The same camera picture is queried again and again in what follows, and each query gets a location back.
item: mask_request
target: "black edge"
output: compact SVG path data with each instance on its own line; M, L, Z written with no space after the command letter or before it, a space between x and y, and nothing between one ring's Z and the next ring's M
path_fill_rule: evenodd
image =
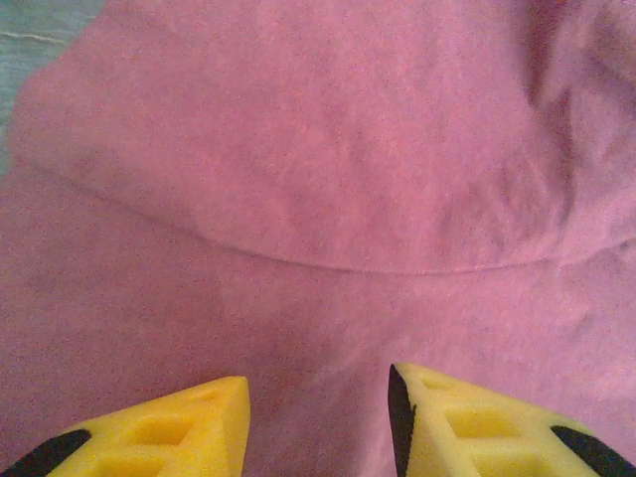
M0 474L0 477L46 477L88 442L90 432L73 430L40 444Z
M636 468L603 441L563 425L552 432L600 477L636 477Z
M397 477L406 477L413 428L415 408L408 399L408 388L395 365L389 371L389 419L394 440Z

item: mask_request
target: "crease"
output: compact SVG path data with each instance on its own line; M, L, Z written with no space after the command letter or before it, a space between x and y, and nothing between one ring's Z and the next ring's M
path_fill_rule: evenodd
M373 269L373 268L362 268L362 267L352 267L352 266L344 266L344 265L338 265L335 263L332 264L326 264L326 263L316 263L316 262L311 262L311 261L303 261L303 260L294 260L294 259L290 259L290 258L284 258L282 256L276 256L273 254L268 254L268 253L264 253L264 252L260 252L260 251L256 251L256 250L251 250L248 248L243 248L237 245L232 245L230 243L226 243L223 242L222 240L219 240L217 238L206 238L196 232L193 231L189 231L188 229L176 226L174 224L171 224L169 222L166 222L165 220L162 220L158 217L154 217L150 214L144 214L140 211L138 211L137 209L135 209L134 207L127 205L121 201L112 199L112 198L106 198L102 195L100 195L99 193L97 193L96 191L90 189L89 187L86 186L82 186L79 185L77 183L75 183L74 181L65 178L62 175L56 174L53 171L39 166L39 165L35 165L35 164L30 164L29 166L30 168L35 169L36 171L39 171L41 173L43 173L43 175L45 176L45 178L47 176L49 176L49 178L53 179L53 180L57 180L59 182L61 182L62 184L64 184L65 186L69 187L72 190L75 190L76 192L87 196L87 197L92 197L94 199L98 199L106 204L111 204L114 207L122 210L122 211L126 211L129 212L131 214L133 214L135 217L138 217L140 219L143 219L146 222L149 222L151 224L157 224L163 228L166 228L168 230L173 230L176 232L179 232L180 234L189 237L190 239L194 239L197 242L203 244L203 245L207 245L207 246L215 246L221 249L224 249L225 251L229 251L229 252L233 252L233 253L242 253L245 254L247 256L251 256L251 257L256 257L256 258L262 258L262 259L266 259L266 260L270 260L276 263L281 263L281 264L287 264L287 265L294 265L294 266L301 266L304 268L311 268L311 269L316 269L316 270L325 270L325 271L335 271L335 272L343 272L343 273L352 273L352 274L362 274L362 275L380 275L380 276L396 276L396 277L443 277L443 276L456 276L456 275L469 275L469 274L476 274L476 273L482 273L482 272L488 272L488 271L504 271L504 270L510 270L510 269L515 269L515 268L523 268L523 267L527 267L527 266L532 266L532 265L540 265L540 264L549 264L549 263L554 263L556 265L556 273L558 273L560 271L560 269L563 266L573 266L573 265L577 265L580 264L582 262L588 261L590 260L592 257L594 257L595 255L598 255L600 253L603 253L604 251L610 250L612 248L616 248L621 246L622 244L635 240L636 239L636 234L632 234L632 235L625 235L624 237L618 238L616 240L613 240L611 243L605 244L601 247L597 247L593 250L591 250L588 253L582 253L579 255L574 255L571 257L568 257L566 254L564 253L558 253L554 256L542 256L542 257L537 257L537 258L533 258L533 259L529 259L529 260L519 260L519 261L510 261L507 263L500 263L500 264L479 264L479 265L472 265L472 266L463 266L463 267L455 267L455 268L446 268L446 269L430 269L430 270L426 270L426 271L398 271L398 270L391 270L389 268L386 269Z
M12 38L16 40L33 40L39 43L48 43L51 45L65 45L67 42L53 37L45 37L43 35L35 35L33 33L15 33L0 31L0 37Z

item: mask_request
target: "pink fabric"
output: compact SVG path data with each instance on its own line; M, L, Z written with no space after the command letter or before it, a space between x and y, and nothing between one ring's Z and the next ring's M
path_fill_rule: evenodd
M633 8L109 2L8 135L0 464L245 375L245 476L394 475L395 361L636 460Z

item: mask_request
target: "wrinkled fabric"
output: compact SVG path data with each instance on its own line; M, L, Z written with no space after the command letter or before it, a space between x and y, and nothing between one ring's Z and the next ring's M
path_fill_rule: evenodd
M13 112L1 463L245 375L246 476L394 475L396 361L636 460L633 18L109 2Z

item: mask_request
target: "square hole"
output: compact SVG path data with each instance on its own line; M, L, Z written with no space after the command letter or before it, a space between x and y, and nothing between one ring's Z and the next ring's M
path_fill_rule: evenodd
M550 465L535 454L488 454L472 460L481 477L556 477Z
M219 390L205 390L189 397L189 400L215 400L219 397Z
M100 462L95 477L156 477L164 463L159 460L106 460Z
M432 380L430 378L424 378L421 380L422 384L430 390L447 391L450 390L451 385L448 383L442 383L440 381Z
M190 420L173 416L145 419L132 430L130 443L137 445L179 445L192 425Z
M519 431L496 409L449 409L446 418L460 439L519 437Z

